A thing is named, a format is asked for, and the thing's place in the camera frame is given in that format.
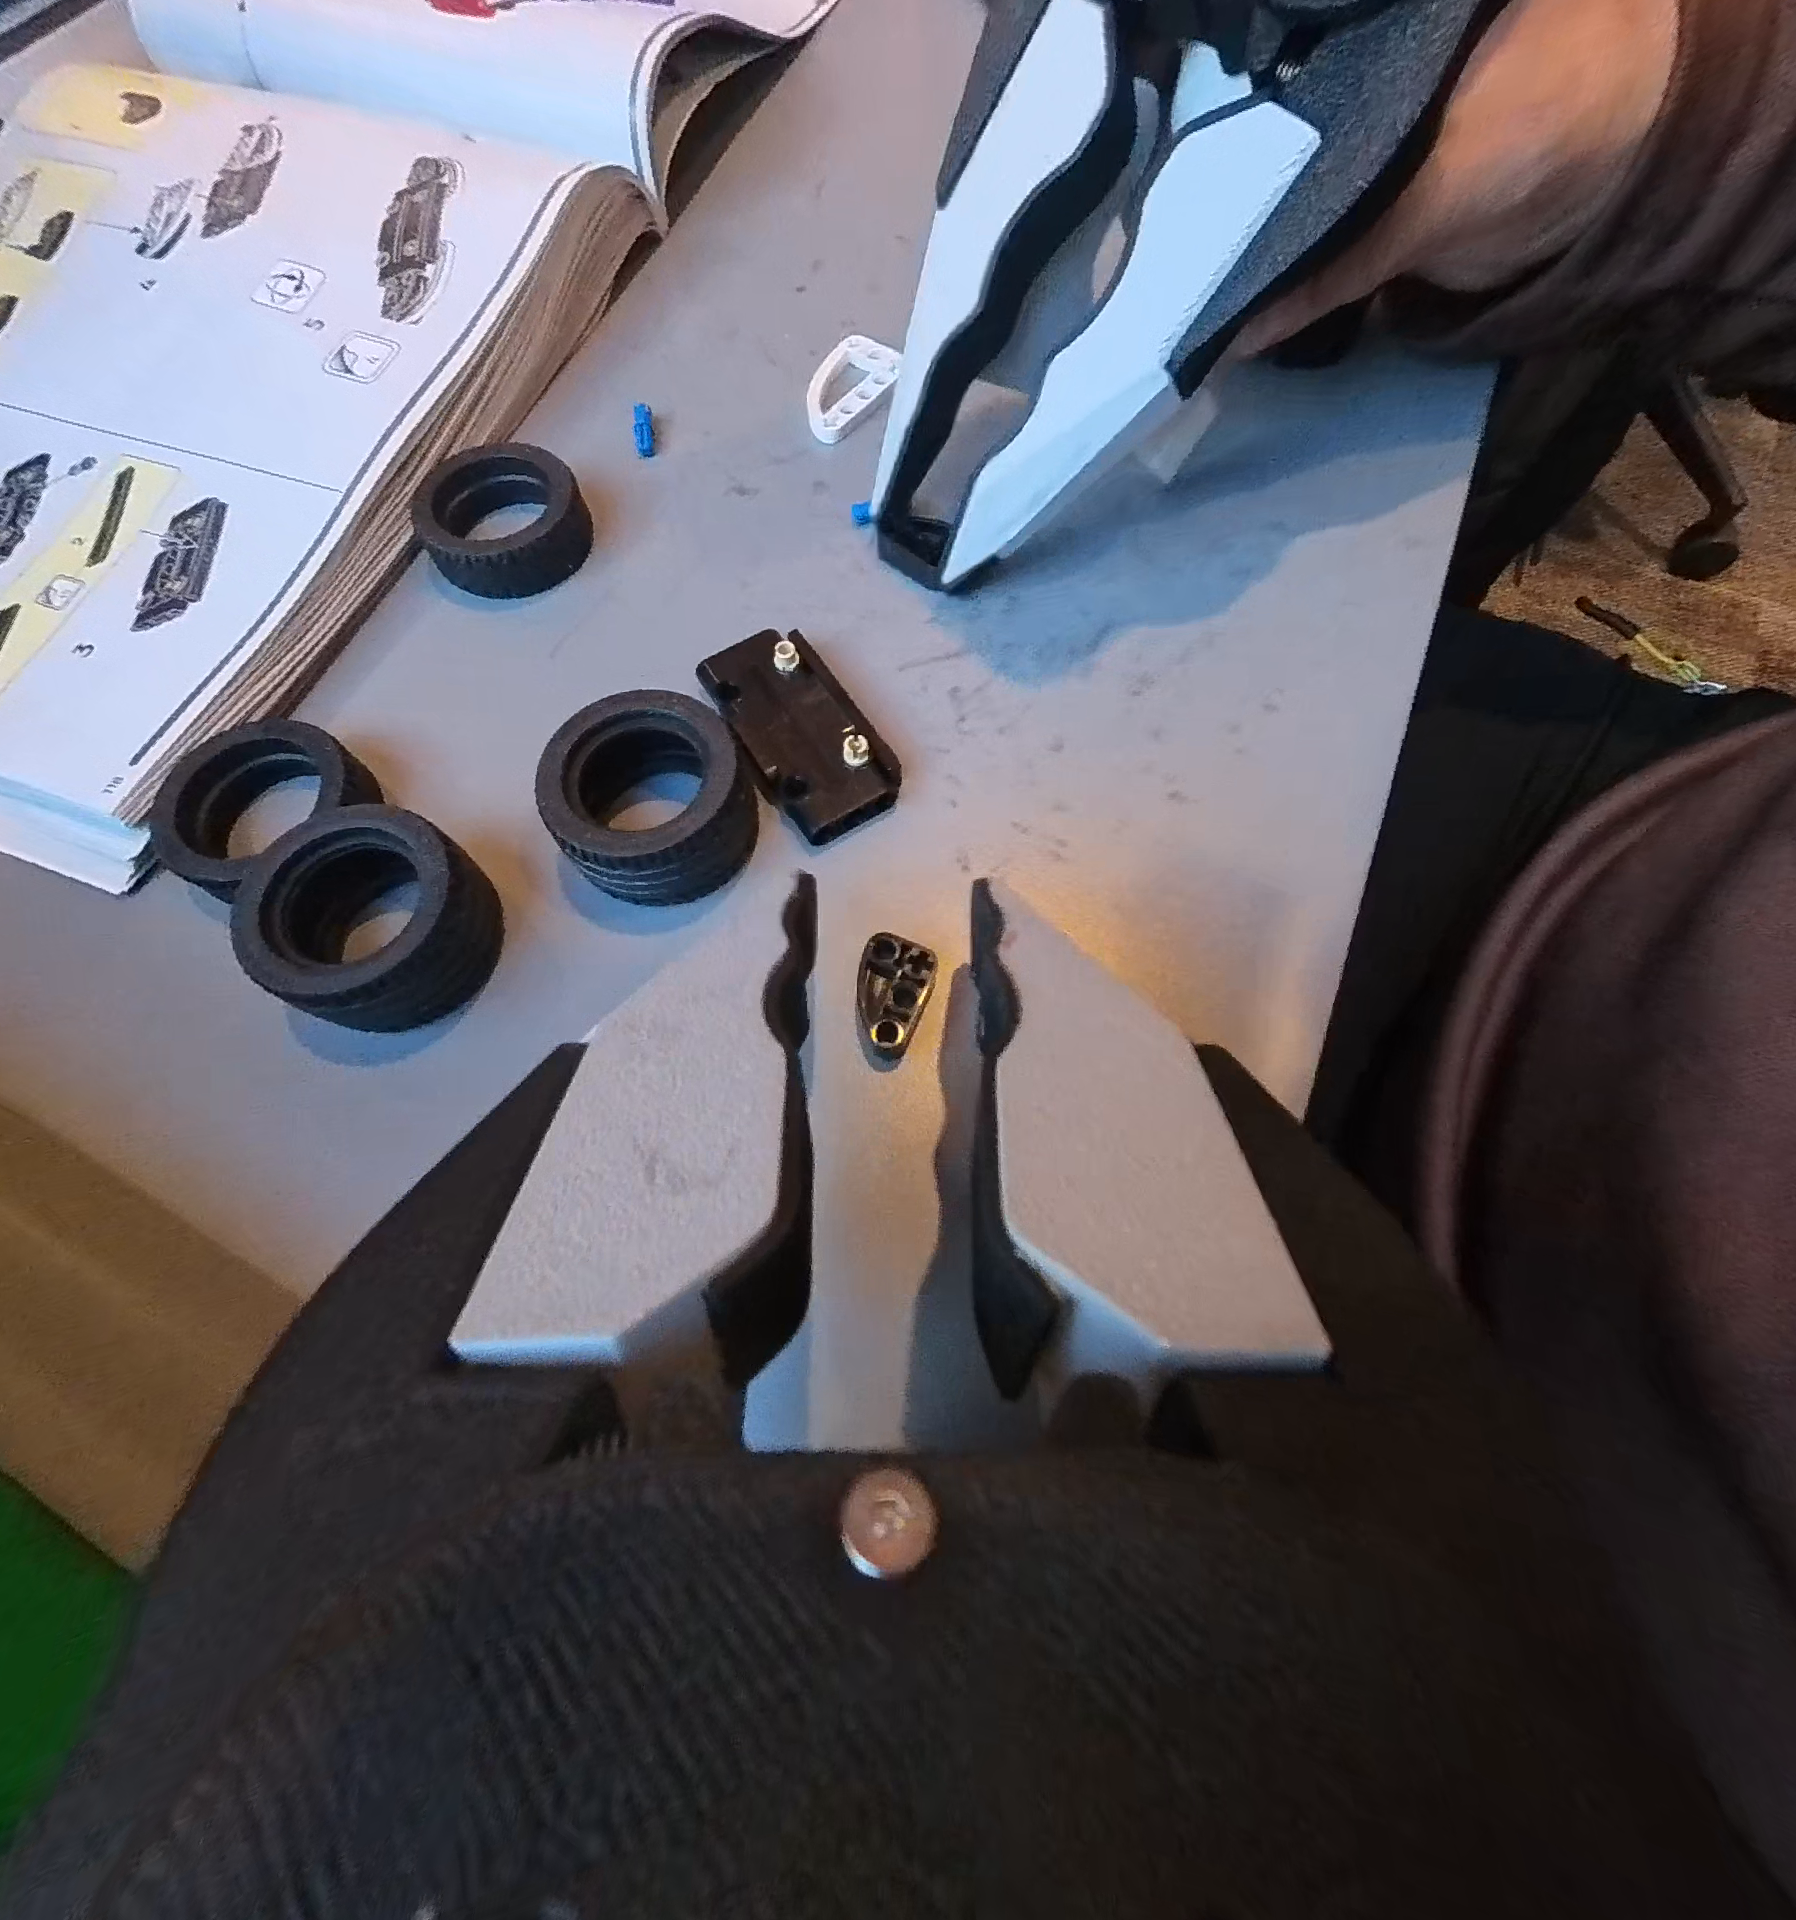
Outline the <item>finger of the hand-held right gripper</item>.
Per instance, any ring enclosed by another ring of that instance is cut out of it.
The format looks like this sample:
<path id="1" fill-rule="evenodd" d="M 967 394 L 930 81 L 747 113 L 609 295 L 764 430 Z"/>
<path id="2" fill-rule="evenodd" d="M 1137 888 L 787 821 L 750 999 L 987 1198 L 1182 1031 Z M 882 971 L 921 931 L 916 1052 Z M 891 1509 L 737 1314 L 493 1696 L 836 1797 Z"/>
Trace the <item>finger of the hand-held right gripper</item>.
<path id="1" fill-rule="evenodd" d="M 1179 408 L 1170 364 L 1319 153 L 1319 130 L 1259 102 L 1189 126 L 1137 209 L 1119 275 L 1051 358 L 1028 416 L 976 472 L 945 548 L 959 589 L 1134 451 Z"/>
<path id="2" fill-rule="evenodd" d="M 921 516 L 916 493 L 965 398 L 1012 340 L 1039 275 L 1116 186 L 1134 133 L 1116 3 L 992 3 L 936 173 L 876 519 Z"/>

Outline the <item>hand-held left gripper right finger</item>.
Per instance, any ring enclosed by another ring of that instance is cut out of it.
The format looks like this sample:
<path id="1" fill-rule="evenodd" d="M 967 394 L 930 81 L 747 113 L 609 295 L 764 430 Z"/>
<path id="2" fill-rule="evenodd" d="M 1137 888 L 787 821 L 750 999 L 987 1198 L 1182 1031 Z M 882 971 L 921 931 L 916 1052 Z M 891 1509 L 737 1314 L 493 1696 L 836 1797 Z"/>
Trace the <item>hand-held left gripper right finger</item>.
<path id="1" fill-rule="evenodd" d="M 1193 1039 L 1001 880 L 973 886 L 978 1346 L 1007 1400 L 1321 1376 L 1333 1337 Z"/>

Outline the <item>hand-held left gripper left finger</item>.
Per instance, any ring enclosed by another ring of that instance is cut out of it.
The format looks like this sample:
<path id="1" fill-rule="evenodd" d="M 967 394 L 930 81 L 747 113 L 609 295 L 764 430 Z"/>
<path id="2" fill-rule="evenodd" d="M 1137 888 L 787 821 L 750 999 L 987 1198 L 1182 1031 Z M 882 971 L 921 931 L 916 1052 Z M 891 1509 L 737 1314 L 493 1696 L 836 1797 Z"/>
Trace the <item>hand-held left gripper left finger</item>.
<path id="1" fill-rule="evenodd" d="M 456 1357 L 625 1380 L 702 1363 L 744 1387 L 791 1346 L 813 1287 L 817 931 L 799 872 L 598 1022 L 450 1330 Z"/>

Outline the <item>white curved frame brick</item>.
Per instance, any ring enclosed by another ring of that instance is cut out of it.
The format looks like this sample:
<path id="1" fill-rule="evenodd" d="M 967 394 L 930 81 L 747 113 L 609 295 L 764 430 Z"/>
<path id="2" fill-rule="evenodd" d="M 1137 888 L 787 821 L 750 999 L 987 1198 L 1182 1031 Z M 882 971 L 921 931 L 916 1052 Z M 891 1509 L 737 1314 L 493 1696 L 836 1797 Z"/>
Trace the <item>white curved frame brick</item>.
<path id="1" fill-rule="evenodd" d="M 836 446 L 895 389 L 904 365 L 901 348 L 864 334 L 845 336 L 819 364 L 807 388 L 807 422 L 817 444 Z"/>

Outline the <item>black brick plate assembly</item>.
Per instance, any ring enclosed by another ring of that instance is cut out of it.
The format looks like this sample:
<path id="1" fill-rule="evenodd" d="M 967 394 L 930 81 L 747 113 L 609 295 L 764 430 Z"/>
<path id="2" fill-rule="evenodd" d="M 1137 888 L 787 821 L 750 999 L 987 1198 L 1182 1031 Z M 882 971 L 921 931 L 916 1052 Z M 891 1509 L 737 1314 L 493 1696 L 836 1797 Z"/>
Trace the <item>black brick plate assembly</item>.
<path id="1" fill-rule="evenodd" d="M 892 812 L 903 763 L 799 629 L 762 629 L 697 662 L 762 797 L 813 850 Z"/>

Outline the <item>person's right forearm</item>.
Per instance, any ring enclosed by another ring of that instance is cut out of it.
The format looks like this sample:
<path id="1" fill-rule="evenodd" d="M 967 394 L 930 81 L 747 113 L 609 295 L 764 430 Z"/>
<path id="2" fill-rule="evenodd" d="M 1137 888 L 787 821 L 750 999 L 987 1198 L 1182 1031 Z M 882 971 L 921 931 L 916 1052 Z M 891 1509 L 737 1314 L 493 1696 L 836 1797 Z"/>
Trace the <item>person's right forearm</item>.
<path id="1" fill-rule="evenodd" d="M 1628 346 L 1796 389 L 1796 1 L 1686 1 L 1631 168 L 1553 259 L 1486 293 L 1401 279 L 1391 321 L 1459 359 Z"/>

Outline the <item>grey desk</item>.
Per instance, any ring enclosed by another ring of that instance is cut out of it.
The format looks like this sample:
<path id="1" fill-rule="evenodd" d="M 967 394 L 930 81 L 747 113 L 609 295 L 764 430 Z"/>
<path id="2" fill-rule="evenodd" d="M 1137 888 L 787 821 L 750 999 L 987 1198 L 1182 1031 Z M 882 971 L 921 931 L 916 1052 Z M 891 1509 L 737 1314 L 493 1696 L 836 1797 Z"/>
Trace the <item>grey desk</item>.
<path id="1" fill-rule="evenodd" d="M 494 880 L 504 949 L 452 1020 L 302 1018 L 168 875 L 111 898 L 0 853 L 0 1465 L 144 1562 L 298 1297 L 548 1052 L 737 907 L 815 873 L 815 1296 L 750 1387 L 754 1448 L 978 1448 L 1023 1416 L 965 1280 L 978 1068 L 973 881 L 1028 900 L 1194 1042 L 1306 1109 L 1447 580 L 1491 378 L 1366 343 L 1245 368 L 1179 477 L 1111 474 L 945 596 L 851 506 L 881 433 L 813 442 L 847 332 L 895 342 L 980 3 L 841 3 L 526 422 L 597 549 L 479 603 L 414 562 L 305 702 Z M 658 450 L 637 451 L 647 401 Z M 776 813 L 692 906 L 604 898 L 533 796 L 555 728 L 762 627 L 799 627 L 903 763 L 896 807 L 811 850 Z M 856 969 L 938 953 L 907 1058 Z"/>

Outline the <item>person's right hand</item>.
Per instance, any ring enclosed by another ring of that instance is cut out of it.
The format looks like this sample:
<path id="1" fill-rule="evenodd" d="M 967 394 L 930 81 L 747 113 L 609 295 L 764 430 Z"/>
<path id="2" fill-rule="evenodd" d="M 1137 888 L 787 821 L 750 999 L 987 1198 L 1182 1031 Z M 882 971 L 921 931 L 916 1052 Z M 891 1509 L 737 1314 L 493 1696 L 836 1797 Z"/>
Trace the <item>person's right hand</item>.
<path id="1" fill-rule="evenodd" d="M 1506 3 L 1398 198 L 1253 318 L 1224 361 L 1267 354 L 1401 279 L 1484 293 L 1554 258 L 1640 153 L 1678 33 L 1677 1 Z"/>

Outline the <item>black toy tyre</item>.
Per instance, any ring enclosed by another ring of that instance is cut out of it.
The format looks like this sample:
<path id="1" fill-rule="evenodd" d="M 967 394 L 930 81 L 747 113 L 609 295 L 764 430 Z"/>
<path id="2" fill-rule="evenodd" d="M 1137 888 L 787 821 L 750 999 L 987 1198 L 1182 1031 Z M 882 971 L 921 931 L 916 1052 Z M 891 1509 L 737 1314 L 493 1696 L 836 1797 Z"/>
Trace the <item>black toy tyre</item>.
<path id="1" fill-rule="evenodd" d="M 467 850 L 385 801 L 310 816 L 238 886 L 241 971 L 309 1018 L 407 1033 L 452 1016 L 503 955 L 503 898 Z"/>
<path id="2" fill-rule="evenodd" d="M 759 841 L 733 728 L 676 689 L 627 689 L 578 707 L 545 743 L 533 794 L 575 870 L 634 906 L 709 898 Z"/>
<path id="3" fill-rule="evenodd" d="M 298 718 L 247 722 L 166 770 L 147 821 L 156 863 L 214 900 L 234 900 L 258 859 L 233 846 L 241 819 L 301 780 L 313 784 L 314 817 L 385 797 L 377 774 L 335 731 Z"/>
<path id="4" fill-rule="evenodd" d="M 410 499 L 414 535 L 439 575 L 485 601 L 536 597 L 581 572 L 597 524 L 573 468 L 523 442 L 443 460 Z"/>

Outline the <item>person's black pants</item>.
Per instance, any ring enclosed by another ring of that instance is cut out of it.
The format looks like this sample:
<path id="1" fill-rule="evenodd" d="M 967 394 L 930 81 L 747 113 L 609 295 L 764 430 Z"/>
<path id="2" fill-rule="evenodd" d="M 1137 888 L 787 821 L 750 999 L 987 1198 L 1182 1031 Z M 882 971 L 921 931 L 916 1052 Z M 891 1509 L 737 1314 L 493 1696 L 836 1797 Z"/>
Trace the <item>person's black pants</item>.
<path id="1" fill-rule="evenodd" d="M 1686 691 L 1586 641 L 1439 610 L 1306 1107 L 1342 1160 L 1411 1140 L 1470 948 L 1583 807 L 1658 760 L 1796 710 L 1770 686 Z"/>

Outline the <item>person's brown shirt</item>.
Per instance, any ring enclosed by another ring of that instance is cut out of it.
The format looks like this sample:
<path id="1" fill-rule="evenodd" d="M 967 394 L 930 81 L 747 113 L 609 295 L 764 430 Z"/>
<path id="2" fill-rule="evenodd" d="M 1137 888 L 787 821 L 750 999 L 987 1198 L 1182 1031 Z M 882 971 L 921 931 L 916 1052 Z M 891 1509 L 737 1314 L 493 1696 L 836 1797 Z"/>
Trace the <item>person's brown shirt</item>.
<path id="1" fill-rule="evenodd" d="M 1623 780 L 1510 886 L 1439 1044 L 1419 1225 L 1796 1910 L 1796 706 Z"/>

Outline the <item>black office chair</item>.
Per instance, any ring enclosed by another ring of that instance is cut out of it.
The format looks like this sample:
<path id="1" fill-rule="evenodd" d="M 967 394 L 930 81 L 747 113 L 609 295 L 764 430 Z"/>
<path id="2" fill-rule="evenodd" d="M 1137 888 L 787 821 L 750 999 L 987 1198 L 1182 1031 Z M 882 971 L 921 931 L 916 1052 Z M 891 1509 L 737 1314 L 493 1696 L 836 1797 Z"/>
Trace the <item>black office chair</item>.
<path id="1" fill-rule="evenodd" d="M 1704 504 L 1703 516 L 1671 543 L 1667 569 L 1685 582 L 1717 580 L 1743 556 L 1748 491 L 1738 468 L 1690 374 L 1668 375 L 1645 403 L 1645 418 Z"/>

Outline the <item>open instruction booklet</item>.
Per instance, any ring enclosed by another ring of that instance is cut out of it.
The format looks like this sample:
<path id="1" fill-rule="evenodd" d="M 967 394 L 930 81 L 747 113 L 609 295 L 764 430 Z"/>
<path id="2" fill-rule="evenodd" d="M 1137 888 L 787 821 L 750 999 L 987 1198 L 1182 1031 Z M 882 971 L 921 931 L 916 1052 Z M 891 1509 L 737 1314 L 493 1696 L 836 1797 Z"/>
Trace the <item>open instruction booklet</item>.
<path id="1" fill-rule="evenodd" d="M 108 895 L 287 710 L 823 1 L 126 3 L 0 107 L 0 852 Z"/>

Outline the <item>green plastic bin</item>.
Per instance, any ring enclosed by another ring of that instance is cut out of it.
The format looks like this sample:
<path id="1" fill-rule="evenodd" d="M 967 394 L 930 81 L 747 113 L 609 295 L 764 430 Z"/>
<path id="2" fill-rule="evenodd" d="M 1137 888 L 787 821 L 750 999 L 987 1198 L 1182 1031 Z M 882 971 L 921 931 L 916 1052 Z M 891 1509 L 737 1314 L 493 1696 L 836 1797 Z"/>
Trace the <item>green plastic bin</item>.
<path id="1" fill-rule="evenodd" d="M 0 1857 L 119 1652 L 134 1577 L 0 1471 Z"/>

